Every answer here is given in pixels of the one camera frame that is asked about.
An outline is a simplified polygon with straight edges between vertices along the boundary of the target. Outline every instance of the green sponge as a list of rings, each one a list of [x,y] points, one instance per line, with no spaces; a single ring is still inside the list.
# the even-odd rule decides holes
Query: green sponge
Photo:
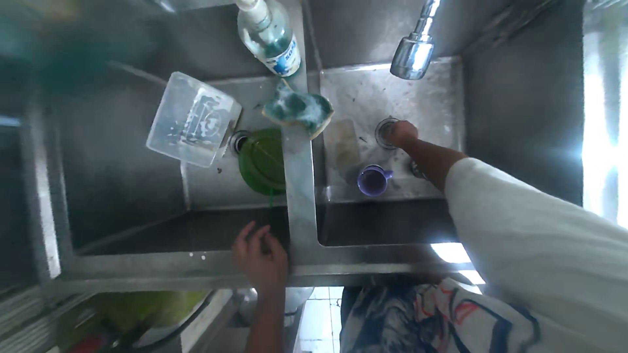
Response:
[[[321,95],[295,92],[282,79],[262,114],[281,125],[301,124],[310,133],[310,139],[315,139],[332,120],[333,107]]]

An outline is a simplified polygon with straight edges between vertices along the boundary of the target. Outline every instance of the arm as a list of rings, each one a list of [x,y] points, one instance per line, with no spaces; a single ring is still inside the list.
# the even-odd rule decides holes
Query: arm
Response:
[[[399,121],[388,135],[390,142],[403,149],[440,191],[445,191],[445,179],[449,169],[466,158],[462,152],[431,144],[418,139],[418,131],[408,121]]]
[[[531,309],[544,332],[624,349],[628,231],[479,160],[413,141],[416,128],[408,124],[393,126],[389,140],[444,191],[458,236],[491,292]]]
[[[270,233],[270,226],[260,228],[248,241],[255,222],[246,225],[232,247],[232,256],[257,290],[255,320],[246,343],[246,353],[283,351],[283,313],[288,278],[288,255]],[[270,249],[262,252],[265,242]]]

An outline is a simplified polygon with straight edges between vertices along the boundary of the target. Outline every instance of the soap bottle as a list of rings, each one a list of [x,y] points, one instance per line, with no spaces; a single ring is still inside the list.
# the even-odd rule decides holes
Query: soap bottle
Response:
[[[286,9],[276,0],[236,0],[238,32],[245,46],[270,71],[281,77],[301,65],[296,36]]]

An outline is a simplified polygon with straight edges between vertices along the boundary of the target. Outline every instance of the hand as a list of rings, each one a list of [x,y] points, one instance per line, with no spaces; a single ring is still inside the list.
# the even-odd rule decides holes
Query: hand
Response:
[[[247,236],[255,227],[255,221],[248,223],[235,239],[231,247],[232,259],[253,282],[259,296],[284,291],[288,279],[288,255],[271,233],[271,226],[265,225],[247,241]],[[265,242],[270,253],[262,253]]]
[[[405,142],[418,139],[419,131],[411,122],[402,120],[395,122],[390,127],[387,138],[395,146],[402,147]]]

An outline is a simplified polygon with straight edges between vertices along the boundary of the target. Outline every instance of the plastic container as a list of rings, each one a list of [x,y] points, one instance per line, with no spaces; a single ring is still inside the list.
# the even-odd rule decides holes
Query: plastic container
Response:
[[[209,167],[222,157],[240,117],[233,97],[181,72],[173,72],[155,114],[146,147]]]

